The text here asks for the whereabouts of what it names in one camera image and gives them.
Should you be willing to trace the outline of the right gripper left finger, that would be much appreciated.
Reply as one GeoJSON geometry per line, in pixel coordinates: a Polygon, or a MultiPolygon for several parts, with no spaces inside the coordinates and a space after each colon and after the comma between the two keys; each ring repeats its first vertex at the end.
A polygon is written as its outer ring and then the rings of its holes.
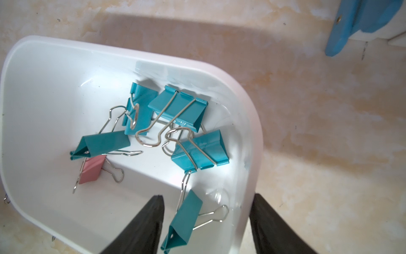
{"type": "Polygon", "coordinates": [[[165,203],[162,195],[150,198],[103,254],[156,254],[162,232],[165,203]]]}

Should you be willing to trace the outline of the white plastic storage box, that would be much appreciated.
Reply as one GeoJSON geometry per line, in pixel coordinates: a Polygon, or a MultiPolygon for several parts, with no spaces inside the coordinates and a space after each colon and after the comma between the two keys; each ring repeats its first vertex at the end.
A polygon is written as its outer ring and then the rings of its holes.
{"type": "Polygon", "coordinates": [[[230,162],[194,173],[188,188],[202,212],[219,218],[194,231],[174,254],[236,254],[241,247],[263,151],[257,111],[228,73],[200,61],[55,38],[29,36],[8,53],[1,75],[1,178],[14,207],[28,220],[84,254],[98,254],[153,195],[165,200],[168,233],[183,171],[161,148],[130,137],[134,157],[111,156],[124,170],[76,186],[81,160],[70,152],[81,137],[110,130],[131,85],[169,85],[208,101],[203,125],[220,130],[230,162]]]}

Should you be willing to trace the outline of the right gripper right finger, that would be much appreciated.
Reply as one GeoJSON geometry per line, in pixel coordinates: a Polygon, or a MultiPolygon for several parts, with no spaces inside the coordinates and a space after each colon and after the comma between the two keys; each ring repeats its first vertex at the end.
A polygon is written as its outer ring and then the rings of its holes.
{"type": "Polygon", "coordinates": [[[314,254],[259,193],[250,211],[253,241],[258,254],[314,254]]]}

